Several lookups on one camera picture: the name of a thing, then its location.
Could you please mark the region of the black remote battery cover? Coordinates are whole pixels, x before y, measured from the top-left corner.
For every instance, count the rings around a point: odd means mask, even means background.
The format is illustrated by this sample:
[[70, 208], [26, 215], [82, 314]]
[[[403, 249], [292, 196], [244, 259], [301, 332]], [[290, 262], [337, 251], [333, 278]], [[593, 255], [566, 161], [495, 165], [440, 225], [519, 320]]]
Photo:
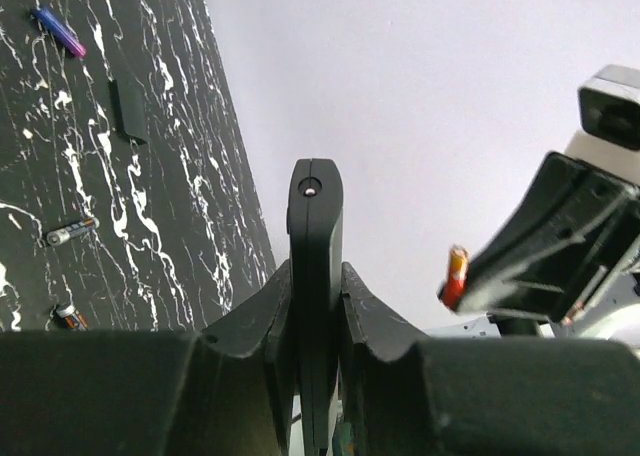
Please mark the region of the black remote battery cover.
[[116, 130], [131, 143], [148, 144], [144, 96], [133, 74], [119, 67], [109, 82], [109, 90]]

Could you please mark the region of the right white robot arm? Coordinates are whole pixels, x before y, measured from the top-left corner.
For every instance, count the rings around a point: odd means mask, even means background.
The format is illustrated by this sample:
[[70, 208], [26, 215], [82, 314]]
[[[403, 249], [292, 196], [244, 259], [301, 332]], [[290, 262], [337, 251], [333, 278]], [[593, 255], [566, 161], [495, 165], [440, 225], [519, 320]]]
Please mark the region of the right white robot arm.
[[438, 293], [450, 311], [586, 331], [616, 280], [639, 269], [639, 186], [558, 152], [476, 255], [454, 245]]

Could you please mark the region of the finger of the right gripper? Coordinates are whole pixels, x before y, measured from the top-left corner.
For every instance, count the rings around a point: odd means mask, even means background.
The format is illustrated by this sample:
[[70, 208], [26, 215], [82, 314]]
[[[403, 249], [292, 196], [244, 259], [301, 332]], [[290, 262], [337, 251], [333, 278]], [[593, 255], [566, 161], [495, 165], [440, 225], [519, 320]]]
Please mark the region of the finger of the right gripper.
[[460, 313], [562, 321], [639, 263], [639, 187], [550, 152], [520, 205], [470, 261]]

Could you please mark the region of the orange battery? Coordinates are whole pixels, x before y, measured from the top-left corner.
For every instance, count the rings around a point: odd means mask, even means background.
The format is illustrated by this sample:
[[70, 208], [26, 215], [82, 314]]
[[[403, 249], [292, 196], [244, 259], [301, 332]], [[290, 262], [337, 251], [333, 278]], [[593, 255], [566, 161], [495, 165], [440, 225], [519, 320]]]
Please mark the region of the orange battery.
[[450, 248], [447, 277], [439, 299], [445, 307], [452, 311], [456, 310], [464, 296], [469, 261], [469, 253], [465, 248], [459, 245]]

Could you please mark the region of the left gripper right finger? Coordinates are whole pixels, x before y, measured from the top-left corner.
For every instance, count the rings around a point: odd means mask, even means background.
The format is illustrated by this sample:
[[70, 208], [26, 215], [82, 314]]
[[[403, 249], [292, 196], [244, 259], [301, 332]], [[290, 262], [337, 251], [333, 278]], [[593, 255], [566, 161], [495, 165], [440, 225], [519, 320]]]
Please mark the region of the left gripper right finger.
[[598, 339], [434, 338], [342, 267], [340, 366], [360, 455], [635, 455], [639, 361]]

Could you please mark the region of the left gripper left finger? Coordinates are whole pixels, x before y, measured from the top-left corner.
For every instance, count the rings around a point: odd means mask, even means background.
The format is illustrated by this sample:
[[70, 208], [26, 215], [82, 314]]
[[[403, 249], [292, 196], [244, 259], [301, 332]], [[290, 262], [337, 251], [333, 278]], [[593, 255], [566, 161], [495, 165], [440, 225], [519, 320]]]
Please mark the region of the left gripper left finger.
[[284, 455], [290, 270], [202, 331], [1, 337], [5, 455]]

